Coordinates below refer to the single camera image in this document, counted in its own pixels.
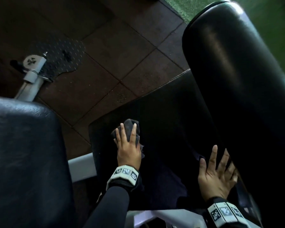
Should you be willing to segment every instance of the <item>black leather upholstery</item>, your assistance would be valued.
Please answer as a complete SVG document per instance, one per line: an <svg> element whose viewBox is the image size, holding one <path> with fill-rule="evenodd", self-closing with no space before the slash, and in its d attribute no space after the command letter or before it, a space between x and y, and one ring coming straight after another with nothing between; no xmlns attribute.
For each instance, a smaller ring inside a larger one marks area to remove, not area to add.
<svg viewBox="0 0 285 228"><path fill-rule="evenodd" d="M74 227L65 146L54 112L0 98L0 227Z"/></svg>
<svg viewBox="0 0 285 228"><path fill-rule="evenodd" d="M243 10L208 7L183 51L219 134L267 223L285 221L285 74Z"/></svg>
<svg viewBox="0 0 285 228"><path fill-rule="evenodd" d="M220 142L207 107L190 70L153 92L127 103L95 120L89 126L91 146L102 189L117 167L117 148L110 136L119 123L131 118L140 123L140 142L145 158L141 175L146 209L174 209L178 197L194 196L200 203L197 185L196 150L209 157ZM131 209L143 209L139 203Z"/></svg>

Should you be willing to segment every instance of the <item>gray cloth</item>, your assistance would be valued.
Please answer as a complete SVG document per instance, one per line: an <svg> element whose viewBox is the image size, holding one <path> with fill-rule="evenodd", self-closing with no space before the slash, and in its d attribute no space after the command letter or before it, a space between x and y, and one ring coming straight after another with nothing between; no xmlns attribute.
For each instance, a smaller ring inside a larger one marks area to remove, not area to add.
<svg viewBox="0 0 285 228"><path fill-rule="evenodd" d="M127 141L129 142L134 123L136 123L136 125L137 125L137 127L136 127L136 146L137 146L138 140L139 140L139 133L140 133L139 122L135 121L135 120L132 120L132 119L125 120L125 122L124 122L125 134L127 136ZM121 128L120 128L120 126L118 126L118 130L119 130L119 135L121 136ZM112 131L111 136L116 139L115 130ZM143 151L142 148L143 148L143 145L140 144L140 151L141 152Z"/></svg>

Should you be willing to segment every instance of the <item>green turf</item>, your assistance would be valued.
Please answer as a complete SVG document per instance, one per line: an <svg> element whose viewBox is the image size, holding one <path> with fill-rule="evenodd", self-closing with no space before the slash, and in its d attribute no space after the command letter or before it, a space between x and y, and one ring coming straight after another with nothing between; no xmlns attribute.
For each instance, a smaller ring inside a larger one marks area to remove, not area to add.
<svg viewBox="0 0 285 228"><path fill-rule="evenodd" d="M166 0L186 22L218 0ZM285 0L234 0L245 10L285 72Z"/></svg>

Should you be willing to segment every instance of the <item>person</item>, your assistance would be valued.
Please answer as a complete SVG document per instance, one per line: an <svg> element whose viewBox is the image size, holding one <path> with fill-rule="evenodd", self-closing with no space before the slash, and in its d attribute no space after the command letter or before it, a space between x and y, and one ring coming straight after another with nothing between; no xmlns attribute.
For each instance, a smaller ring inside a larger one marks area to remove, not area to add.
<svg viewBox="0 0 285 228"><path fill-rule="evenodd" d="M133 171L137 173L141 164L139 142L136 146L137 125L133 125L129 141L127 140L123 123L121 123L120 126L121 134L119 134L119 130L116 129L115 132L117 139L114 139L114 142L118 148L118 166L132 167ZM235 186L238 179L238 172L232 162L226 169L227 162L229 160L229 153L227 150L225 150L224 155L216 169L217 150L217 145L213 146L208 167L205 159L200 159L198 184L201 195L205 201L206 208L210 207L214 203L226 203L228 194ZM117 168L112 176L119 173L120 172L118 172ZM135 190L137 184L139 184L139 180L137 180L135 186L133 186L128 180L121 177L110 179L105 195L91 214L90 218L87 220L84 228L124 228L125 218L130 201L129 194L131 191ZM208 226L216 227L216 224L214 222L208 222ZM225 223L221 227L246 228L249 226L240 222L232 222Z"/></svg>

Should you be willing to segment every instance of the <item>hand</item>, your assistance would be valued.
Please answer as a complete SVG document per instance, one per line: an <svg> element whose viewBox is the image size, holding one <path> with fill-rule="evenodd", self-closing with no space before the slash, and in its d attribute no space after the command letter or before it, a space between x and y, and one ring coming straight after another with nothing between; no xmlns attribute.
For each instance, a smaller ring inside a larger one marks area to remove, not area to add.
<svg viewBox="0 0 285 228"><path fill-rule="evenodd" d="M217 151L217 145L213 146L208 168L205 159L200 159L198 184L205 201L208 201L212 197L227 199L230 190L235 186L238 179L237 170L233 163L225 171L229 159L227 149L225 149L217 170L215 169Z"/></svg>
<svg viewBox="0 0 285 228"><path fill-rule="evenodd" d="M131 132L130 141L127 141L127 136L125 134L125 126L123 123L120 124L121 127L121 135L120 138L119 131L116 128L116 138L114 139L114 142L117 145L117 162L118 166L128 165L132 166L135 169L139 170L140 163L142 161L142 153L140 151L140 144L138 140L137 146L136 143L136 123L133 125L133 129Z"/></svg>

